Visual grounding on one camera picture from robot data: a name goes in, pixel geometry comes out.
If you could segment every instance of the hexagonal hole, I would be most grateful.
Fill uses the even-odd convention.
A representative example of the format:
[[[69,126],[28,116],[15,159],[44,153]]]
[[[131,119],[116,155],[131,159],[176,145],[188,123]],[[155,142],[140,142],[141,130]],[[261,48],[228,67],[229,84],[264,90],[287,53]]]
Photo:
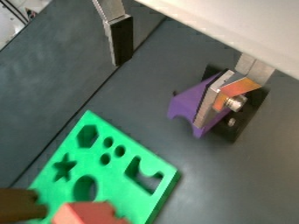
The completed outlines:
[[[97,138],[99,131],[96,125],[85,125],[77,134],[79,147],[87,149],[91,148]]]

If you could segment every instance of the plastic block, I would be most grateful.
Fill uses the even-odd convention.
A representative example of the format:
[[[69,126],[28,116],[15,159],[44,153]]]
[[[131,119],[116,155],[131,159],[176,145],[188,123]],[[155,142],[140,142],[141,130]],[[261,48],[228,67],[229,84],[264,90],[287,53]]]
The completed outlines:
[[[204,96],[207,86],[212,83],[215,78],[220,74],[215,74],[207,80],[204,80],[199,85],[187,89],[183,93],[177,94],[169,103],[167,117],[173,119],[176,116],[181,116],[187,119],[192,127],[192,135],[197,138],[211,130],[211,128],[217,124],[220,119],[228,114],[229,109],[223,109],[221,112],[215,116],[209,123],[199,129],[193,124],[192,120],[196,116],[199,104],[201,102],[201,97]]]
[[[49,223],[65,202],[108,201],[116,217],[133,224],[152,223],[179,179],[164,162],[92,112],[87,111],[44,166],[31,189],[49,215],[31,223]]]
[[[55,214],[52,224],[128,224],[115,217],[115,208],[107,202],[67,203]]]

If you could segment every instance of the circular hole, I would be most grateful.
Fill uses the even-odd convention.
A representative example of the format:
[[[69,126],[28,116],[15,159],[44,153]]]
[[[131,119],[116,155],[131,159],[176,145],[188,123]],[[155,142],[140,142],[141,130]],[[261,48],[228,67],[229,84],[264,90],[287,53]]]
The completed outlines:
[[[109,163],[109,155],[108,154],[103,154],[100,159],[99,159],[100,163],[103,165],[107,165]]]
[[[127,149],[123,145],[116,147],[116,155],[121,158],[125,155]]]
[[[104,140],[104,145],[107,148],[109,148],[113,144],[113,139],[112,137],[107,137],[105,140]]]
[[[76,201],[92,201],[97,196],[96,181],[89,176],[79,178],[73,186],[73,197]]]

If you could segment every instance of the white panel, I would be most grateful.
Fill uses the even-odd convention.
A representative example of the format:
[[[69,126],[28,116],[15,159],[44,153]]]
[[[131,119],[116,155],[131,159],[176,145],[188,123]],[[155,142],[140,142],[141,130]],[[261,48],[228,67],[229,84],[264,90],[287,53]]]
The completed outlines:
[[[19,18],[0,4],[0,50],[23,28],[24,24]]]
[[[136,1],[299,79],[299,1]]]
[[[44,7],[52,0],[24,0],[21,4],[17,6],[17,10],[27,16],[25,8],[40,13]]]

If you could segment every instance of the star-shaped hole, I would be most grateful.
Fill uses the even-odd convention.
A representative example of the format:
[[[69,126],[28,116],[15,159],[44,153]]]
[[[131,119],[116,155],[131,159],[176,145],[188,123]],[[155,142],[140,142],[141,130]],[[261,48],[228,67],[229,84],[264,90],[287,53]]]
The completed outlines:
[[[76,165],[77,162],[69,161],[69,155],[68,153],[63,156],[63,159],[60,162],[53,164],[55,169],[57,170],[56,176],[53,178],[53,181],[65,178],[65,181],[71,180],[71,169]]]

